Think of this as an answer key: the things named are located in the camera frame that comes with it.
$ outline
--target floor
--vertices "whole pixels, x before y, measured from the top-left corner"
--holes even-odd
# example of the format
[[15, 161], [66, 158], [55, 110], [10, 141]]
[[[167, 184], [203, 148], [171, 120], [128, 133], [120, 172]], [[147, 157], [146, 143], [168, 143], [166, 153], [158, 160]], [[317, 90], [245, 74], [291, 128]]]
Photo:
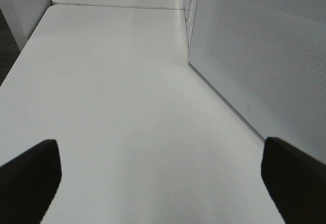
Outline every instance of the floor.
[[19, 56], [19, 48], [0, 10], [0, 86]]

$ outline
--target white wall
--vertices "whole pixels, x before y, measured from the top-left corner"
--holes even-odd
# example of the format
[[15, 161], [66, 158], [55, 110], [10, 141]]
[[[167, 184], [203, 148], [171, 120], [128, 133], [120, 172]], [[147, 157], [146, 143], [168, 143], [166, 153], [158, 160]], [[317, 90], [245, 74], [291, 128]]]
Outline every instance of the white wall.
[[21, 50], [50, 5], [50, 0], [0, 0], [0, 8]]

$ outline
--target gray carpet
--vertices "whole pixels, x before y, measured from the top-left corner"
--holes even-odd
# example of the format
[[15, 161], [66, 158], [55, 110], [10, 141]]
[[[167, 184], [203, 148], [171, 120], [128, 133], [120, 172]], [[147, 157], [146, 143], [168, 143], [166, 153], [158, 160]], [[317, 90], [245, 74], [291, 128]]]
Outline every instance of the gray carpet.
[[19, 48], [0, 10], [0, 86], [19, 56]]

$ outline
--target perforated metal surface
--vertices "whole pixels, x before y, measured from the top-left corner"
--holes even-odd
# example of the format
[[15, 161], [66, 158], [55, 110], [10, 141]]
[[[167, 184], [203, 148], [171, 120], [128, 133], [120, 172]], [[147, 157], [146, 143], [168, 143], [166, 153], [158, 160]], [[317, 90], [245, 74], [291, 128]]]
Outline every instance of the perforated metal surface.
[[261, 134], [323, 162], [325, 6], [326, 0], [199, 0], [189, 56]]

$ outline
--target black object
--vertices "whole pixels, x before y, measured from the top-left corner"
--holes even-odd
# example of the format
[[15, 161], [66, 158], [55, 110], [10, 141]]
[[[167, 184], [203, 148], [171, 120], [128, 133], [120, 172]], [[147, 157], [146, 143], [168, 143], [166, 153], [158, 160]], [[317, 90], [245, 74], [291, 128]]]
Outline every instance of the black object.
[[287, 224], [326, 223], [326, 165], [279, 138], [269, 137], [261, 176]]
[[45, 140], [0, 167], [0, 223], [40, 223], [61, 181], [56, 140]]

